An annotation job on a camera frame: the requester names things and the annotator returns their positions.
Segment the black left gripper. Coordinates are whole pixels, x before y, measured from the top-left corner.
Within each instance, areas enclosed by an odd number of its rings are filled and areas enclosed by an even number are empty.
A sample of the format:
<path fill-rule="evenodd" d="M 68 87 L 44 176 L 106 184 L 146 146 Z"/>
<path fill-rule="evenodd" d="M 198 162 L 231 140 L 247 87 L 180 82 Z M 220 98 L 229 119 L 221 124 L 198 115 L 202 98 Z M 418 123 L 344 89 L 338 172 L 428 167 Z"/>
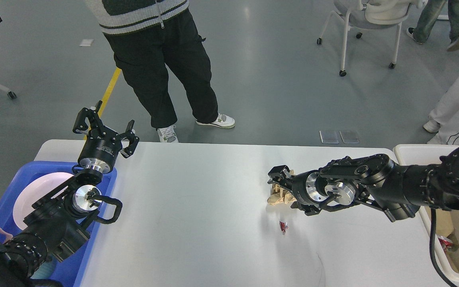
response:
<path fill-rule="evenodd" d="M 112 134 L 98 115 L 102 104 L 102 100 L 99 100 L 95 107 L 82 108 L 76 117 L 73 133 L 86 135 L 84 147 L 78 158 L 79 166 L 107 174 L 113 171 L 119 152 L 124 158 L 134 154 L 139 137 L 133 129 L 135 120 L 129 121 L 124 133 Z M 122 148 L 122 140 L 128 140 L 129 145 Z"/>

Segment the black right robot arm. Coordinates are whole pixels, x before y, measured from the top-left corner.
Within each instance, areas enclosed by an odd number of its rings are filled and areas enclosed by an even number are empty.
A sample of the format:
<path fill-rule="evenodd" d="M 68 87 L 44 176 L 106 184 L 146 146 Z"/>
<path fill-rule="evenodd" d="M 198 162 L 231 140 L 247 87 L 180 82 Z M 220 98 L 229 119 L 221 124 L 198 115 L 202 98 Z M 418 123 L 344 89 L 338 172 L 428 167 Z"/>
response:
<path fill-rule="evenodd" d="M 346 156 L 298 175 L 290 174 L 286 165 L 273 167 L 268 175 L 270 184 L 278 184 L 296 199 L 291 208 L 306 216 L 363 204 L 395 222 L 415 217 L 421 206 L 430 207 L 430 260 L 441 279 L 453 287 L 435 260 L 435 211 L 459 210 L 459 147 L 440 160 L 438 165 L 405 166 L 386 154 Z"/>

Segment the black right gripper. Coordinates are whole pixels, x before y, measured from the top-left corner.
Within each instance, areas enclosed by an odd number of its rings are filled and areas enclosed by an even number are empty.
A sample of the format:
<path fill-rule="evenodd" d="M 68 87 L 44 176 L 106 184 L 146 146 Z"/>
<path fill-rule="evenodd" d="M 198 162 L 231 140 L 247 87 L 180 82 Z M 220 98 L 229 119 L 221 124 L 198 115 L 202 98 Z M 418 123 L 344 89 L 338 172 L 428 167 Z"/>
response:
<path fill-rule="evenodd" d="M 291 191 L 297 201 L 293 202 L 290 208 L 303 211 L 306 216 L 318 215 L 321 203 L 328 198 L 317 190 L 319 171 L 306 171 L 295 175 L 287 165 L 279 165 L 273 167 L 268 176 L 268 184 Z"/>

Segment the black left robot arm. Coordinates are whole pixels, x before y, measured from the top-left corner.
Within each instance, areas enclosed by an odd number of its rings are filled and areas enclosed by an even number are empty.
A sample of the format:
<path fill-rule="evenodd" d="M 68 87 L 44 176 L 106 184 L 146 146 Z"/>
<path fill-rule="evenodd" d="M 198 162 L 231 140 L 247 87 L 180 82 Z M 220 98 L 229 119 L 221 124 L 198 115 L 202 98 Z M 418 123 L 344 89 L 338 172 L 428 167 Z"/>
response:
<path fill-rule="evenodd" d="M 82 248 L 93 222 L 118 220 L 122 202 L 102 195 L 96 186 L 113 171 L 119 154 L 133 155 L 139 138 L 134 120 L 123 133 L 105 126 L 98 115 L 101 105 L 100 100 L 94 108 L 81 109 L 75 120 L 73 132 L 87 138 L 73 175 L 32 204 L 21 233 L 0 243 L 0 287 L 60 287 L 59 281 L 32 276 L 48 256 L 64 261 Z"/>

